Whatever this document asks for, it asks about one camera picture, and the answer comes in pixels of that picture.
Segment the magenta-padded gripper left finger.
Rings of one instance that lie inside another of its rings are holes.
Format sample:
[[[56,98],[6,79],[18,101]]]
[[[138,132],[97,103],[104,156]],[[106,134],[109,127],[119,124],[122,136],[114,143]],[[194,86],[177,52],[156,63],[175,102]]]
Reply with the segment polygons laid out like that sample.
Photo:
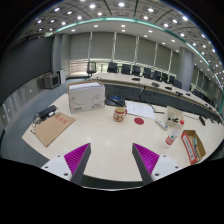
[[[65,155],[57,155],[42,166],[42,169],[79,185],[91,154],[91,144],[87,143]]]

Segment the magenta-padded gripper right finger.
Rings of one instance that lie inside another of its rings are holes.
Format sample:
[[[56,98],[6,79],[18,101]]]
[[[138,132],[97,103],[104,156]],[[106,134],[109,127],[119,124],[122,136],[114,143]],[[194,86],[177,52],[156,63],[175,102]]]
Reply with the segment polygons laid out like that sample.
[[[143,185],[147,185],[181,170],[181,166],[168,155],[158,155],[137,143],[132,145],[132,154],[138,166]]]

